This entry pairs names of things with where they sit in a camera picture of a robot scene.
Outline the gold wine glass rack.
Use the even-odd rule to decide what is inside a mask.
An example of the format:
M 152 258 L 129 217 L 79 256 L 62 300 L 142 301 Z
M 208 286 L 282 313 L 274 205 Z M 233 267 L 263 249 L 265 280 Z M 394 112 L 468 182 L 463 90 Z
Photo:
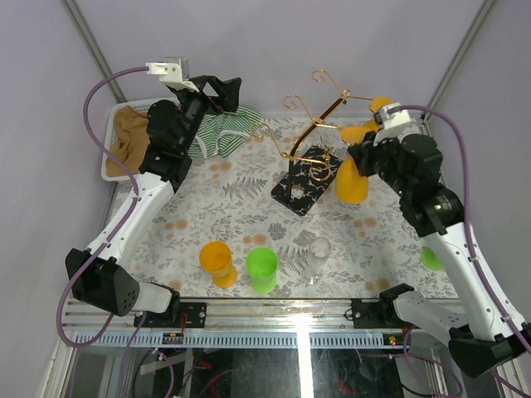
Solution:
M 332 81 L 339 97 L 319 116 L 314 117 L 309 111 L 306 112 L 309 116 L 309 126 L 295 140 L 290 150 L 280 147 L 275 131 L 268 123 L 258 121 L 249 128 L 249 134 L 254 138 L 264 138 L 269 134 L 280 157 L 289 162 L 287 173 L 273 187 L 271 197 L 298 216 L 307 215 L 325 194 L 334 182 L 342 163 L 325 144 L 314 145 L 304 154 L 300 154 L 300 147 L 317 129 L 334 129 L 333 125 L 326 123 L 326 119 L 348 100 L 357 99 L 356 95 L 342 88 L 333 75 L 324 69 L 314 70 L 312 79 L 319 83 Z

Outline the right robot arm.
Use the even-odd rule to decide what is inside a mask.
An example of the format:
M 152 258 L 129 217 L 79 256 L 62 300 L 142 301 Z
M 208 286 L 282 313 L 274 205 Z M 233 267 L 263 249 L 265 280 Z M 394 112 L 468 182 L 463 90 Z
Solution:
M 443 155 L 433 138 L 410 134 L 376 143 L 375 133 L 348 148 L 360 176 L 379 176 L 398 196 L 400 211 L 429 258 L 439 261 L 458 294 L 463 314 L 453 313 L 401 284 L 380 295 L 380 321 L 411 323 L 448 347 L 456 365 L 478 377 L 525 351 L 530 326 L 515 310 L 487 264 L 477 270 L 480 248 L 465 227 L 465 208 L 440 181 Z

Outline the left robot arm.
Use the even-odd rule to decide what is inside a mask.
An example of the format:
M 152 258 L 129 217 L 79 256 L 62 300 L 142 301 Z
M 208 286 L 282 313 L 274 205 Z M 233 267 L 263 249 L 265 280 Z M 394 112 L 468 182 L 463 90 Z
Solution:
M 182 316 L 178 291 L 141 283 L 124 266 L 131 261 L 148 223 L 183 184 L 192 165 L 189 149 L 203 118 L 235 112 L 242 80 L 200 75 L 191 82 L 192 89 L 170 85 L 176 99 L 161 99 L 150 106 L 149 145 L 127 199 L 86 249 L 73 249 L 66 257 L 74 299 L 117 317 L 149 312 L 167 328 Z

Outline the green wine glass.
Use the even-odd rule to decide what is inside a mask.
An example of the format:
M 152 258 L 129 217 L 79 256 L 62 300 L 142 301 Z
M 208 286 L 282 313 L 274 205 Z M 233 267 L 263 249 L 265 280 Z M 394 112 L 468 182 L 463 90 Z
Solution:
M 421 262 L 431 271 L 441 271 L 444 265 L 436 256 L 435 252 L 428 246 L 424 246 L 421 250 Z

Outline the clear glass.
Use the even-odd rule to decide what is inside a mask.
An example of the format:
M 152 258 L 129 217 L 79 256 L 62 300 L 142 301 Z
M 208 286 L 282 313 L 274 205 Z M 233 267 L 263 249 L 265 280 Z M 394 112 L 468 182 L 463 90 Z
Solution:
M 302 271 L 305 283 L 315 285 L 322 279 L 323 267 L 329 259 L 330 252 L 331 244 L 324 237 L 316 237 L 309 243 Z

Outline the green striped cloth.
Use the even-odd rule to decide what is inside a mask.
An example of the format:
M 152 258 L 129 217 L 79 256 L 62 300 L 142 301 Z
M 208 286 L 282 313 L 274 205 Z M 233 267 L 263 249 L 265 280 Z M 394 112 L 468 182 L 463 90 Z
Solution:
M 250 127 L 262 116 L 252 109 L 240 106 L 236 112 L 207 114 L 200 123 L 188 155 L 191 158 L 228 157 L 250 137 Z

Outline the white plastic basket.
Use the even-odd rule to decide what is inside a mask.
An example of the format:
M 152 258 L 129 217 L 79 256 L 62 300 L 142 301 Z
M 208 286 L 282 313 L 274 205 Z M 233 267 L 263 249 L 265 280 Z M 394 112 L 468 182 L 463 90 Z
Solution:
M 125 102 L 125 103 L 119 103 L 113 106 L 110 110 L 109 118 L 108 118 L 108 122 L 106 126 L 105 141 L 104 141 L 105 148 L 110 149 L 111 146 L 118 140 L 118 135 L 115 132 L 115 128 L 114 128 L 114 117 L 119 110 L 121 110 L 122 108 L 126 106 L 129 106 L 130 108 L 132 108 L 133 110 L 137 112 L 147 113 L 150 106 L 159 100 L 161 100 L 161 98 L 140 99 L 140 100 L 133 100 L 133 101 Z M 101 167 L 100 167 L 101 177 L 107 182 L 130 184 L 130 180 L 127 176 L 111 177 L 108 174 L 107 167 L 106 167 L 107 158 L 108 158 L 107 154 L 103 153 L 102 160 L 101 160 Z

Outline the brown cloth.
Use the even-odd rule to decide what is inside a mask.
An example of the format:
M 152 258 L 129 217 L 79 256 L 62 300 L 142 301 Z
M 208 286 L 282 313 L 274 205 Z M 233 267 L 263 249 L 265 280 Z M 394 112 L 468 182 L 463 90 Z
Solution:
M 149 118 L 130 106 L 119 109 L 114 116 L 116 142 L 110 152 L 123 163 L 132 174 L 139 171 L 150 139 L 147 133 Z

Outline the floral tablecloth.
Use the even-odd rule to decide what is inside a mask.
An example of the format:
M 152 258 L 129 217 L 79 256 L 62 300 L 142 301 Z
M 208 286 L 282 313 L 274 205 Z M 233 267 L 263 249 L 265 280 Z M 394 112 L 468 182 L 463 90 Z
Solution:
M 283 150 L 306 127 L 303 118 L 271 119 Z M 305 216 L 271 197 L 288 163 L 269 134 L 248 138 L 226 158 L 195 160 L 172 199 L 148 223 L 132 259 L 124 267 L 137 280 L 167 285 L 186 297 L 251 298 L 245 266 L 257 247 L 277 255 L 276 298 L 374 298 L 405 283 L 430 299 L 456 296 L 446 273 L 421 262 L 421 239 L 403 219 L 397 195 L 372 177 L 369 196 L 359 205 L 341 202 L 328 189 Z M 309 243 L 331 244 L 322 279 L 305 283 L 302 271 Z M 221 241 L 231 250 L 237 280 L 221 289 L 199 262 L 204 245 Z

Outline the green plastic cup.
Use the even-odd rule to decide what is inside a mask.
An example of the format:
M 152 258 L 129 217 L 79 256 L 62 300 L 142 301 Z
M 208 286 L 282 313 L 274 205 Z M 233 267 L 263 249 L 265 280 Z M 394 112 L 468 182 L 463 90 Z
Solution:
M 246 257 L 246 270 L 251 278 L 251 287 L 258 294 L 269 294 L 276 286 L 278 259 L 268 247 L 257 247 Z

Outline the orange plastic cup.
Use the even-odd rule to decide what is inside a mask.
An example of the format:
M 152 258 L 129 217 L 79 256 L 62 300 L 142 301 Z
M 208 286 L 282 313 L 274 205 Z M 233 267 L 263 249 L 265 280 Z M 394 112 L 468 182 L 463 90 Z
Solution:
M 228 289 L 236 282 L 238 273 L 227 244 L 221 241 L 207 243 L 200 251 L 199 262 L 217 287 Z

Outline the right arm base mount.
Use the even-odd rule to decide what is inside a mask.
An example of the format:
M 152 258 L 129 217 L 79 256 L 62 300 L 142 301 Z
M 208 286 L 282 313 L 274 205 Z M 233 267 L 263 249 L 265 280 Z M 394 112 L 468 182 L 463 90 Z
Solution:
M 403 329 L 407 323 L 401 320 L 393 307 L 392 301 L 376 301 L 353 298 L 351 300 L 353 326 L 365 329 Z

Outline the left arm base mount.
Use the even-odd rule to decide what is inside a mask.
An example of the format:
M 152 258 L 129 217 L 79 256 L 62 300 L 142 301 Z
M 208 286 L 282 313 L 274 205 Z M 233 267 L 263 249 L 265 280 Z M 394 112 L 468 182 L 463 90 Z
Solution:
M 207 319 L 205 302 L 181 302 L 165 313 L 147 312 L 143 328 L 204 328 Z

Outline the aluminium rail frame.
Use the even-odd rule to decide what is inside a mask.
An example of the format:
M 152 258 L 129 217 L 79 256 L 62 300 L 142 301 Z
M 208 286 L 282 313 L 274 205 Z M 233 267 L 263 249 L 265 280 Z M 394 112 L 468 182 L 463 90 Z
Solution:
M 181 306 L 206 304 L 206 331 L 281 332 L 294 331 L 299 323 L 311 331 L 353 329 L 350 299 L 272 299 L 272 298 L 182 298 Z M 465 310 L 459 299 L 433 299 L 433 303 L 455 312 Z M 63 316 L 67 331 L 98 331 L 109 317 L 107 312 L 70 299 Z M 114 317 L 108 331 L 132 331 L 136 315 Z

